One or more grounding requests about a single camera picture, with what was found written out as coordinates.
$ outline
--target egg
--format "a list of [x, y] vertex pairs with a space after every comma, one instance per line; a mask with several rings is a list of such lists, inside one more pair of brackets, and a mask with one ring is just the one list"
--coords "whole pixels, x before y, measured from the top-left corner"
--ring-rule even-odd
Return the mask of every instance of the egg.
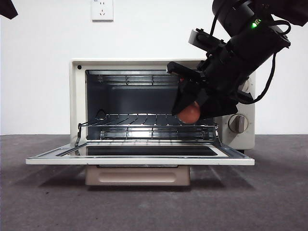
[[194, 124], [200, 117], [199, 104], [194, 101], [192, 104], [188, 105], [180, 113], [178, 113], [177, 117], [185, 124]]

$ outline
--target gray floor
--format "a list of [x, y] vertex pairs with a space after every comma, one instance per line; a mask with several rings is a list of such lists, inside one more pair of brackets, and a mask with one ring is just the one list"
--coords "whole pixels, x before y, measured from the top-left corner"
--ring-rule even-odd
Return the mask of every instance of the gray floor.
[[26, 166], [65, 135], [1, 137], [3, 231], [307, 231], [308, 135], [257, 136], [253, 167], [194, 167], [190, 187], [88, 187], [83, 166]]

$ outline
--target open oven door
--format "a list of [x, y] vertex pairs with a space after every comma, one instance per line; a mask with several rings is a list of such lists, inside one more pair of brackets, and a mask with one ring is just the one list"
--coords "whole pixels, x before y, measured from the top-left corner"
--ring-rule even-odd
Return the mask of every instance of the open oven door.
[[29, 165], [177, 166], [254, 165], [254, 159], [219, 142], [105, 140], [68, 144], [26, 159]]

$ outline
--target wire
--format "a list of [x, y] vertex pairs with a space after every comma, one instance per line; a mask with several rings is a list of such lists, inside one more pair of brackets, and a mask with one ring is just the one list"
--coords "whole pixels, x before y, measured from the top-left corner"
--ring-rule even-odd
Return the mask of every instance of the wire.
[[265, 85], [265, 88], [263, 89], [262, 93], [254, 100], [252, 100], [251, 102], [244, 102], [244, 101], [241, 101], [239, 98], [238, 98], [238, 95], [236, 94], [236, 97], [237, 97], [237, 100], [242, 103], [242, 104], [253, 104], [253, 103], [256, 103], [258, 101], [260, 101], [266, 94], [266, 92], [268, 91], [268, 89], [270, 88], [270, 83], [271, 81], [273, 80], [273, 77], [274, 77], [274, 73], [275, 73], [275, 67], [276, 67], [276, 54], [278, 52], [276, 51], [273, 55], [273, 61], [272, 61], [272, 66], [271, 66], [271, 71], [270, 71], [270, 75], [269, 75], [269, 78], [268, 78], [268, 81], [266, 82], [266, 85]]
[[223, 3], [220, 5], [218, 11], [216, 12], [215, 16], [214, 16], [214, 20], [213, 20], [213, 24], [212, 24], [212, 28], [211, 28], [211, 32], [210, 32], [210, 36], [213, 36], [214, 34], [214, 29], [215, 29], [215, 26], [216, 26], [216, 22], [217, 22], [217, 19], [218, 19], [218, 16], [223, 8], [223, 6], [225, 5], [225, 3], [227, 2], [228, 0], [224, 0]]
[[268, 26], [279, 26], [279, 25], [286, 25], [288, 26], [288, 29], [282, 33], [279, 33], [280, 35], [286, 35], [291, 31], [291, 24], [288, 21], [285, 20], [276, 20], [276, 21], [270, 21], [265, 22]]

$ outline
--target electrical outlet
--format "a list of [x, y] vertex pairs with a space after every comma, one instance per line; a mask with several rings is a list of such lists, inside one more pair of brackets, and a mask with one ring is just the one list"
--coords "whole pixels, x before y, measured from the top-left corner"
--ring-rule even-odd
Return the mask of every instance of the electrical outlet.
[[91, 16], [92, 16], [92, 21], [113, 21], [114, 1], [92, 0]]

